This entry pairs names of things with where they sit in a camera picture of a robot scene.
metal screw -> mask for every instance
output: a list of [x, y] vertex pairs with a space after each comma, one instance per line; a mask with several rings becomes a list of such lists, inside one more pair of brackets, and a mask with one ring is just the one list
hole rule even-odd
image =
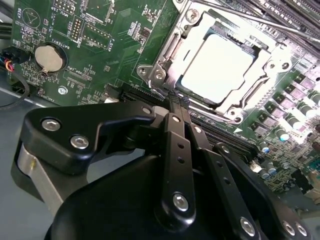
[[146, 114], [151, 114], [151, 111], [148, 108], [143, 107], [142, 111], [144, 111]]
[[163, 72], [157, 72], [156, 75], [155, 75], [156, 79], [163, 79], [165, 77], [164, 73]]
[[298, 231], [303, 235], [303, 236], [307, 236], [307, 231], [305, 230], [305, 228], [303, 226], [300, 225], [300, 223], [296, 222], [295, 226], [297, 227]]
[[229, 149], [226, 146], [221, 147], [223, 151], [225, 151], [227, 154], [230, 153]]
[[145, 76], [145, 75], [147, 74], [146, 69], [140, 68], [140, 69], [139, 69], [139, 74], [142, 75], [142, 76]]
[[173, 204], [181, 212], [185, 212], [189, 208], [189, 203], [188, 203], [187, 199], [179, 193], [173, 195]]
[[293, 227], [292, 227], [289, 223], [287, 223], [286, 221], [283, 221], [283, 222], [282, 222], [282, 225], [284, 226], [284, 229], [285, 229], [291, 236], [296, 235], [295, 230], [293, 229]]
[[199, 15], [200, 14], [199, 14], [198, 10], [189, 9], [185, 14], [185, 18], [189, 23], [194, 24], [198, 21]]
[[173, 116], [173, 117], [172, 117], [172, 119], [173, 119], [173, 120], [175, 120], [177, 123], [179, 123], [179, 122], [180, 122], [180, 119], [179, 119], [179, 118], [177, 118], [176, 116]]
[[54, 119], [46, 119], [42, 122], [42, 127], [50, 132], [58, 131], [61, 128], [60, 123]]
[[256, 230], [254, 228], [254, 226], [251, 224], [251, 222], [249, 222], [248, 219], [246, 219], [245, 217], [241, 217], [240, 218], [240, 224], [242, 229], [251, 237], [253, 237], [254, 235], [256, 235]]
[[200, 134], [202, 132], [200, 127], [198, 127], [198, 126], [195, 126], [194, 129], [198, 134]]
[[66, 95], [68, 93], [68, 88], [66, 88], [65, 86], [59, 86], [58, 93], [61, 95]]
[[76, 149], [86, 149], [89, 146], [88, 139], [80, 135], [73, 136], [70, 140], [70, 143]]

wire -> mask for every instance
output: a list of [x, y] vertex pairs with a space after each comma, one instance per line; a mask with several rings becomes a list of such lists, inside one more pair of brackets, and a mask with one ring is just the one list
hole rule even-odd
[[231, 9], [229, 7], [221, 6], [221, 5], [218, 5], [218, 4], [215, 4], [215, 3], [211, 3], [211, 2], [208, 2], [208, 1], [205, 1], [205, 0], [193, 0], [193, 2], [194, 3], [198, 3], [198, 4], [206, 5], [208, 7], [213, 8], [213, 9], [219, 9], [219, 10], [225, 11], [227, 13], [235, 14], [235, 15], [238, 15], [240, 17], [256, 21], [258, 23], [262, 23], [262, 24], [266, 24], [266, 25], [272, 26], [274, 28], [286, 31], [288, 33], [292, 33], [292, 34], [298, 35], [298, 36], [300, 36], [300, 37], [302, 37], [304, 39], [307, 39], [309, 41], [312, 41], [312, 42], [320, 43], [320, 39], [318, 39], [316, 37], [310, 36], [309, 34], [306, 34], [306, 33], [302, 32], [302, 31], [297, 30], [297, 29], [294, 29], [294, 28], [291, 28], [291, 27], [287, 27], [287, 26], [283, 26], [283, 25], [275, 23], [273, 21], [269, 21], [269, 20], [265, 20], [265, 19], [260, 18], [260, 17], [252, 16], [252, 15], [243, 13], [241, 11], [233, 10], [233, 9]]
[[[11, 61], [6, 59], [6, 60], [5, 60], [5, 64], [10, 65], [10, 64], [11, 64]], [[6, 69], [4, 66], [2, 66], [2, 65], [0, 65], [0, 70], [7, 71], [7, 69]], [[12, 68], [12, 71], [11, 71], [10, 73], [11, 73], [11, 76], [13, 76], [14, 78], [18, 79], [18, 80], [22, 83], [22, 85], [24, 86], [24, 93], [23, 93], [23, 94], [21, 95], [21, 97], [18, 98], [16, 101], [14, 101], [14, 102], [12, 102], [12, 103], [9, 103], [9, 104], [7, 104], [7, 105], [0, 106], [0, 111], [1, 111], [1, 110], [11, 109], [11, 108], [19, 105], [19, 104], [20, 104], [21, 102], [23, 102], [23, 101], [27, 98], [27, 96], [30, 94], [30, 87], [29, 87], [27, 81], [25, 80], [25, 78], [24, 78], [22, 75], [20, 75], [19, 73], [13, 71], [13, 68]]]
[[14, 68], [12, 67], [12, 61], [11, 60], [5, 60], [5, 68], [9, 71], [9, 72], [13, 72]]

gray surface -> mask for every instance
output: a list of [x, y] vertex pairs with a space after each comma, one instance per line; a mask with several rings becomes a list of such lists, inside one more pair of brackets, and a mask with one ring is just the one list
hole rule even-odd
[[[0, 75], [0, 87], [4, 77]], [[0, 91], [0, 105], [8, 104], [15, 97]], [[18, 188], [10, 170], [16, 152], [21, 125], [25, 114], [34, 109], [29, 102], [9, 110], [0, 111], [0, 239], [43, 240], [53, 221], [44, 203]], [[114, 156], [92, 164], [87, 179], [92, 182], [143, 154], [136, 150], [128, 156]]]

connector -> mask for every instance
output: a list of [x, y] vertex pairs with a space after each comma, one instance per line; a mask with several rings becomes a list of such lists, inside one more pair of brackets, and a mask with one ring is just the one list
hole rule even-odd
[[3, 49], [1, 55], [3, 58], [11, 60], [13, 64], [23, 64], [30, 59], [31, 53], [15, 46], [10, 46]]

electrolytic capacitor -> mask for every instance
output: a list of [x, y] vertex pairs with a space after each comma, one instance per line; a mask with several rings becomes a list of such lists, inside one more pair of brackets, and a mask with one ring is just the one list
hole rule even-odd
[[267, 163], [266, 170], [268, 171], [268, 174], [270, 174], [270, 175], [274, 175], [277, 172], [277, 169], [275, 168], [275, 166], [272, 162]]
[[314, 142], [311, 146], [317, 153], [320, 153], [320, 143]]
[[299, 130], [303, 126], [303, 123], [296, 119], [294, 116], [288, 118], [287, 122], [294, 130]]
[[320, 134], [320, 124], [319, 125], [317, 125], [317, 126], [315, 126], [315, 128], [314, 128], [319, 134]]
[[259, 172], [259, 175], [264, 180], [266, 180], [267, 178], [270, 177], [270, 174], [267, 172], [267, 170], [265, 168], [261, 169], [261, 171]]
[[280, 141], [285, 142], [289, 139], [289, 134], [283, 128], [275, 131], [275, 135], [280, 139]]
[[296, 183], [293, 179], [289, 179], [288, 184], [289, 184], [290, 188], [294, 188], [296, 186]]
[[264, 154], [270, 153], [270, 148], [265, 141], [260, 142], [259, 147]]
[[312, 109], [308, 105], [303, 105], [299, 108], [300, 112], [305, 115], [307, 118], [313, 118], [317, 115], [317, 111]]
[[290, 185], [286, 182], [282, 185], [283, 190], [285, 190], [286, 192], [290, 190]]
[[312, 95], [312, 96], [310, 97], [310, 99], [311, 99], [312, 101], [314, 101], [315, 104], [317, 104], [318, 106], [320, 106], [320, 93], [316, 93], [316, 94]]

